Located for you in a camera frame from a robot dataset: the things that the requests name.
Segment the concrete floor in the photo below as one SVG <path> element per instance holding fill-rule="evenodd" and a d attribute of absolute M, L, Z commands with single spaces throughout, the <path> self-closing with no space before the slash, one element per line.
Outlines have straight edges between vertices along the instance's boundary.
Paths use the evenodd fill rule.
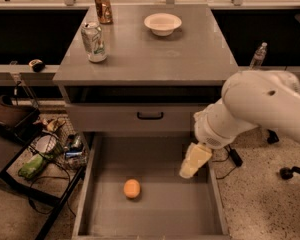
<path fill-rule="evenodd" d="M 279 136 L 280 142 L 269 145 L 268 133 L 255 129 L 240 135 L 231 145 L 243 159 L 225 179 L 218 180 L 224 212 L 233 239 L 241 240 L 300 240 L 300 176 L 282 180 L 278 171 L 282 167 L 300 167 L 300 145 L 289 138 Z M 10 167 L 9 172 L 18 181 L 29 184 L 17 176 L 22 163 L 31 154 L 25 152 Z M 225 150 L 214 152 L 212 160 L 226 157 Z M 213 163 L 217 177 L 227 174 L 234 166 L 229 159 Z M 54 165 L 49 165 L 43 175 L 65 176 Z M 58 195 L 66 187 L 65 180 L 39 181 L 37 188 Z M 82 182 L 69 199 L 71 209 L 76 212 Z M 37 209 L 47 211 L 49 207 L 36 202 Z M 47 216 L 38 214 L 28 199 L 11 191 L 0 181 L 0 240 L 34 239 Z M 71 239 L 75 217 L 65 206 L 47 240 Z"/>

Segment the drawer handle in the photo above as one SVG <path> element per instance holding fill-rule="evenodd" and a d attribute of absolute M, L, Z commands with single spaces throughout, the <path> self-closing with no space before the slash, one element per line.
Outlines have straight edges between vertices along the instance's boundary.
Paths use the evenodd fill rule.
<path fill-rule="evenodd" d="M 143 116 L 142 112 L 138 112 L 137 113 L 137 117 L 140 120 L 160 120 L 163 118 L 163 112 L 160 112 L 158 115 L 156 116 Z"/>

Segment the black table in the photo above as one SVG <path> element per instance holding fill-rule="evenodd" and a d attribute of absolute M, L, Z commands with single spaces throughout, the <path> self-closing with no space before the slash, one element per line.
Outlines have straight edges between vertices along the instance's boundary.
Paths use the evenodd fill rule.
<path fill-rule="evenodd" d="M 67 202 L 72 191 L 77 185 L 78 181 L 80 180 L 80 178 L 83 178 L 85 171 L 84 167 L 81 167 L 76 171 L 74 177 L 71 179 L 69 185 L 67 186 L 61 197 L 56 197 L 34 188 L 29 188 L 28 186 L 17 182 L 7 172 L 7 170 L 40 133 L 41 128 L 38 128 L 36 126 L 33 126 L 33 128 L 29 128 L 29 139 L 25 145 L 18 144 L 0 136 L 0 179 L 5 181 L 13 190 L 53 207 L 52 212 L 50 213 L 48 219 L 46 220 L 45 224 L 36 237 L 37 240 L 44 239 L 46 237 L 54 221 L 57 219 L 60 211 L 62 210 L 64 204 Z"/>

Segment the clear bottle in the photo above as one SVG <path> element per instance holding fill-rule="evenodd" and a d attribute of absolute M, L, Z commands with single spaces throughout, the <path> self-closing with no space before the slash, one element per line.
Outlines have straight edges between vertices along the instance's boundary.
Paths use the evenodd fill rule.
<path fill-rule="evenodd" d="M 258 49 L 255 51 L 253 58 L 250 63 L 249 69 L 258 69 L 266 57 L 267 54 L 267 43 L 263 42 Z"/>

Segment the bowl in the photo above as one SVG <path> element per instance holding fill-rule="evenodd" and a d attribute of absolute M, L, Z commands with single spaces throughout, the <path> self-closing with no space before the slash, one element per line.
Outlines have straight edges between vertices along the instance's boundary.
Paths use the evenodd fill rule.
<path fill-rule="evenodd" d="M 168 36 L 180 27 L 182 21 L 175 15 L 168 13 L 155 13 L 144 20 L 146 27 L 150 28 L 157 36 Z"/>

